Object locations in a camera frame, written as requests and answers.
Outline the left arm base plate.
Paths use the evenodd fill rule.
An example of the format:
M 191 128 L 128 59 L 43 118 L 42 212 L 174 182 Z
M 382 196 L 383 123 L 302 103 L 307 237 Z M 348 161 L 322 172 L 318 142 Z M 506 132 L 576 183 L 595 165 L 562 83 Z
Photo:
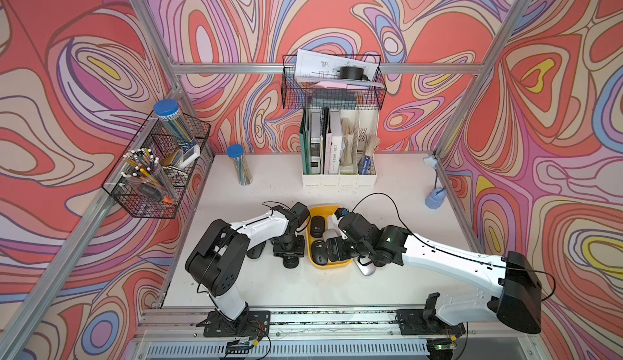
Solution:
M 269 332 L 269 311 L 244 311 L 237 319 L 229 319 L 218 311 L 211 311 L 207 319 L 197 324 L 207 338 L 257 337 Z

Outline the white mouse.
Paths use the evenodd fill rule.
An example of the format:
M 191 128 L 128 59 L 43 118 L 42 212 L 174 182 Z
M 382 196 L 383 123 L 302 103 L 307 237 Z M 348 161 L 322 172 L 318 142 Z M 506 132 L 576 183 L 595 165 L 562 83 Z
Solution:
M 339 219 L 333 214 L 329 217 L 329 228 L 330 229 L 338 229 Z

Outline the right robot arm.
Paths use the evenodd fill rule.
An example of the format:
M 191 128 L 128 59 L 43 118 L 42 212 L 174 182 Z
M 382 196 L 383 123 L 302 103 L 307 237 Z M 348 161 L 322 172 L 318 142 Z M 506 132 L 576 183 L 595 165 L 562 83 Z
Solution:
M 472 287 L 466 293 L 431 293 L 425 319 L 449 326 L 497 319 L 518 332 L 541 333 L 543 286 L 525 255 L 479 254 L 431 241 L 404 226 L 378 228 L 344 207 L 331 220 L 340 233 L 325 243 L 331 262 L 356 259 L 363 266 L 421 267 Z

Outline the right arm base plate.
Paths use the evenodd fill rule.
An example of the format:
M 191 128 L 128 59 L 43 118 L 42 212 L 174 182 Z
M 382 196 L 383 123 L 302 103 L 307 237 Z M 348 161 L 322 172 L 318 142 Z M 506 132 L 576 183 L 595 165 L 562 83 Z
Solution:
M 466 333 L 464 324 L 446 324 L 432 310 L 399 309 L 396 311 L 395 320 L 403 336 L 461 337 Z

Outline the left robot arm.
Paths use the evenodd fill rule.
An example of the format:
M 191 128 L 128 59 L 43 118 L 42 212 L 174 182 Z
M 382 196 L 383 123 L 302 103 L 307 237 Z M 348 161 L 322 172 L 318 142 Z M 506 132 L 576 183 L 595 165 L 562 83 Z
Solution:
M 273 256 L 281 259 L 285 268 L 298 267 L 305 251 L 305 238 L 298 230 L 309 217 L 308 207 L 297 202 L 293 207 L 276 204 L 251 220 L 230 224 L 217 219 L 189 254 L 185 270 L 199 289 L 207 290 L 221 316 L 237 321 L 248 309 L 235 286 L 248 251 L 261 254 L 270 243 Z

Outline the yellow storage tray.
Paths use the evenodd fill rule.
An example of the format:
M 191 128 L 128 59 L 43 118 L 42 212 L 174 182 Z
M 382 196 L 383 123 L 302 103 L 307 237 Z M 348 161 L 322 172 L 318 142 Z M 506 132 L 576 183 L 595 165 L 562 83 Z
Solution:
M 307 256 L 312 265 L 321 270 L 339 269 L 349 265 L 353 259 L 339 262 L 329 260 L 324 244 L 330 238 L 342 235 L 334 222 L 334 213 L 339 205 L 326 204 L 309 209 L 310 218 L 305 227 Z

